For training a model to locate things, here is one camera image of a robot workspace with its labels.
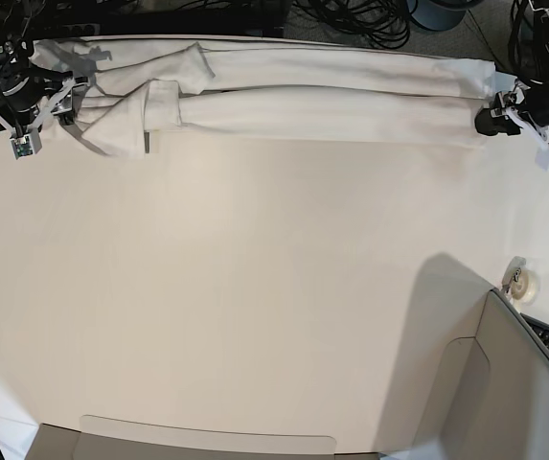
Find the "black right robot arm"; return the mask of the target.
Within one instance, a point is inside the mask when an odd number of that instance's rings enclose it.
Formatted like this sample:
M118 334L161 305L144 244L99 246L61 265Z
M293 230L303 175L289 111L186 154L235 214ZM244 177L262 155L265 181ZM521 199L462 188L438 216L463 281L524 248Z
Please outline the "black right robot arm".
M11 1L6 6L6 11L0 11L0 131L21 138L41 130L50 117L64 126L72 125L75 92L88 83L88 78L32 62L30 28L46 12L48 3Z

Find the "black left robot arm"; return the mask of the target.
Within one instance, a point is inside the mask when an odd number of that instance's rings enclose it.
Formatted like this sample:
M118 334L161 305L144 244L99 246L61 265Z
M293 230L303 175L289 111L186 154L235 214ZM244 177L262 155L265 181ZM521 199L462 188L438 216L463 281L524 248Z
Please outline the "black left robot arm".
M527 131L549 153L549 1L513 2L507 51L515 84L478 112L475 128L485 136Z

